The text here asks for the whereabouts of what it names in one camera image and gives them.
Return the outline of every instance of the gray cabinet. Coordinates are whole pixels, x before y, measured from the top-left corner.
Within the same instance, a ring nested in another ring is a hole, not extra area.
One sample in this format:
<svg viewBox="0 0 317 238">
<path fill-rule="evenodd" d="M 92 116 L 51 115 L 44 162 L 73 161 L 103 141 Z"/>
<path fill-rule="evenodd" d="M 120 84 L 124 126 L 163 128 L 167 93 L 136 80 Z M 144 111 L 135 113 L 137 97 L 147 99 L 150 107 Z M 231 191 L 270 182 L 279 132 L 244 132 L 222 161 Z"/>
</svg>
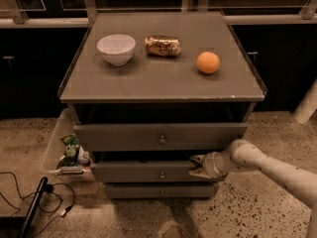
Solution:
<svg viewBox="0 0 317 238">
<path fill-rule="evenodd" d="M 136 42 L 124 66 L 107 63 L 96 44 L 106 35 Z M 178 36 L 174 59 L 146 54 L 152 34 Z M 214 52 L 214 74 L 196 68 L 202 52 Z M 109 197 L 208 197 L 218 179 L 193 178 L 189 157 L 228 147 L 243 137 L 246 121 L 264 89 L 218 12 L 99 14 L 60 100 L 91 170 Z"/>
</svg>

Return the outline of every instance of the speckled floor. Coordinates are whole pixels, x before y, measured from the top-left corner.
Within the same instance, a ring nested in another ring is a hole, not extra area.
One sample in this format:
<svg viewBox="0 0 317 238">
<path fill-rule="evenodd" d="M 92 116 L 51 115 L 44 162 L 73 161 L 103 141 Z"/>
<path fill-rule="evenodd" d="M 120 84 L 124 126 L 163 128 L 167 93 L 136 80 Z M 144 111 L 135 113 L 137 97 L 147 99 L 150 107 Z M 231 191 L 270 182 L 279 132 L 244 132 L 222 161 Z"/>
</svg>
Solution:
<svg viewBox="0 0 317 238">
<path fill-rule="evenodd" d="M 0 172 L 16 174 L 22 195 L 38 186 L 55 122 L 0 121 Z M 306 125 L 296 123 L 289 112 L 253 113 L 245 139 L 268 155 L 317 174 L 316 113 Z M 259 172 L 229 174 L 210 199 L 111 200 L 102 183 L 70 185 L 76 192 L 73 209 L 37 237 L 300 238 L 305 237 L 310 215 L 310 209 Z M 0 176 L 0 192 L 13 204 L 20 203 L 9 175 Z M 70 205 L 72 197 L 66 188 L 56 192 L 64 199 L 61 209 Z M 13 212 L 0 198 L 1 215 Z M 38 211 L 29 237 L 38 234 L 54 216 Z M 17 231 L 0 229 L 0 237 L 10 234 L 16 237 Z"/>
</svg>

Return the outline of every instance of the black cabinet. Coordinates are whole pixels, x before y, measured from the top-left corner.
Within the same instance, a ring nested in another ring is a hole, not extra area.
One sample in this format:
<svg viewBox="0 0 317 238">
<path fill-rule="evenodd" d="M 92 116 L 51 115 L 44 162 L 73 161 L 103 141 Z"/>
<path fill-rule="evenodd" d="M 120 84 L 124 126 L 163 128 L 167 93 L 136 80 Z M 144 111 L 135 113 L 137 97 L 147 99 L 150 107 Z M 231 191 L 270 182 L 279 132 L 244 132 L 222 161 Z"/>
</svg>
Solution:
<svg viewBox="0 0 317 238">
<path fill-rule="evenodd" d="M 56 117 L 59 85 L 87 31 L 0 30 L 0 118 Z"/>
<path fill-rule="evenodd" d="M 293 111 L 317 76 L 317 25 L 234 26 L 267 88 L 255 111 Z"/>
</svg>

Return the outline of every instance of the plastic bin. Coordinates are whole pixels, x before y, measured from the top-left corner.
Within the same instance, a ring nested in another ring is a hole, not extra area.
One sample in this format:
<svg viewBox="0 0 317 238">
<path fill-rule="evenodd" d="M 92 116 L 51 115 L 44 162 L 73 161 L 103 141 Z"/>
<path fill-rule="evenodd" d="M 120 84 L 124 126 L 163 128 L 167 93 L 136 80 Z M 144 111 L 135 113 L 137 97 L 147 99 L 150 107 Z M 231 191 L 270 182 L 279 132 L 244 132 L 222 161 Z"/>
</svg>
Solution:
<svg viewBox="0 0 317 238">
<path fill-rule="evenodd" d="M 55 176 L 64 182 L 94 180 L 89 166 L 78 165 L 77 167 L 62 167 L 57 169 L 58 161 L 65 150 L 65 144 L 60 137 L 69 134 L 73 134 L 73 123 L 70 118 L 70 111 L 66 108 L 60 113 L 53 129 L 45 151 L 41 170 L 42 174 L 45 176 Z"/>
</svg>

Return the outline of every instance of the tin can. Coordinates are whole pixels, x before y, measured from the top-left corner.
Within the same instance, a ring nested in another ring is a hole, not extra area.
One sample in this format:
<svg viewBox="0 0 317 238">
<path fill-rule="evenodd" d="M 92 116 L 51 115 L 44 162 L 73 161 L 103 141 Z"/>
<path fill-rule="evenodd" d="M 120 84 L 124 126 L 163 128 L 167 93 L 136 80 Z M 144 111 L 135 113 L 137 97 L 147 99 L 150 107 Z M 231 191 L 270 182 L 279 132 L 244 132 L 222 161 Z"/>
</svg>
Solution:
<svg viewBox="0 0 317 238">
<path fill-rule="evenodd" d="M 180 53 L 180 39 L 168 36 L 146 37 L 147 54 L 160 57 L 177 57 Z"/>
</svg>

